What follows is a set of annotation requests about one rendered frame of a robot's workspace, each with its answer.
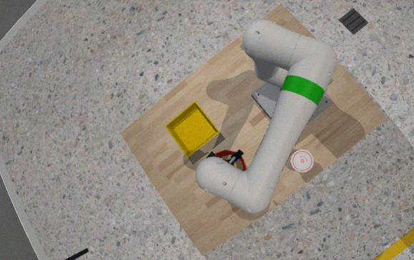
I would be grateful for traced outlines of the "yellow square tray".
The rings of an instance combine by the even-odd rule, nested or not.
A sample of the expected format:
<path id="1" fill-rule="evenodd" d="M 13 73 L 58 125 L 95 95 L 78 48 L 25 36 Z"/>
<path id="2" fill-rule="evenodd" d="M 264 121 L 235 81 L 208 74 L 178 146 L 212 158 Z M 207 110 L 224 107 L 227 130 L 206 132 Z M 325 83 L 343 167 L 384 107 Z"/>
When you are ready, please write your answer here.
<path id="1" fill-rule="evenodd" d="M 187 157 L 220 132 L 196 101 L 165 127 Z"/>

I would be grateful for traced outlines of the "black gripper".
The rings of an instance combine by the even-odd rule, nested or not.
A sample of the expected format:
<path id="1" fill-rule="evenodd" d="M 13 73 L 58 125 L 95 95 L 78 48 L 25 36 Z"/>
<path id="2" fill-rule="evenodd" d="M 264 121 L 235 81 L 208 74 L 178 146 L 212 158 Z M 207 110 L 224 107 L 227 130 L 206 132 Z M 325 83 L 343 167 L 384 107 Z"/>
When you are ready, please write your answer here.
<path id="1" fill-rule="evenodd" d="M 235 161 L 237 161 L 237 159 L 240 157 L 240 159 L 242 159 L 242 155 L 243 155 L 244 153 L 239 149 L 236 153 L 234 153 L 231 157 L 230 157 L 230 159 L 228 159 L 227 161 L 231 164 L 231 165 L 234 165 L 234 163 L 235 163 Z M 234 160 L 234 161 L 233 161 Z"/>

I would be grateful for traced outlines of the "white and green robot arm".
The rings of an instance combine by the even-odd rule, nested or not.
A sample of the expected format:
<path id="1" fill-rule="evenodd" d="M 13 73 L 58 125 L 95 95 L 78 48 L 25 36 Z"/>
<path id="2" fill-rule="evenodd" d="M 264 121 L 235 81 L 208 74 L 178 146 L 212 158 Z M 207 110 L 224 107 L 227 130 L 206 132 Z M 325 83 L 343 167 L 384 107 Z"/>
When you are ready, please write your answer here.
<path id="1" fill-rule="evenodd" d="M 246 213 L 265 210 L 293 148 L 321 100 L 337 66 L 327 42 L 298 34 L 268 20 L 250 24 L 243 49 L 255 75 L 281 88 L 260 146 L 242 171 L 211 152 L 197 166 L 197 184 Z M 267 63 L 267 64 L 266 64 Z"/>

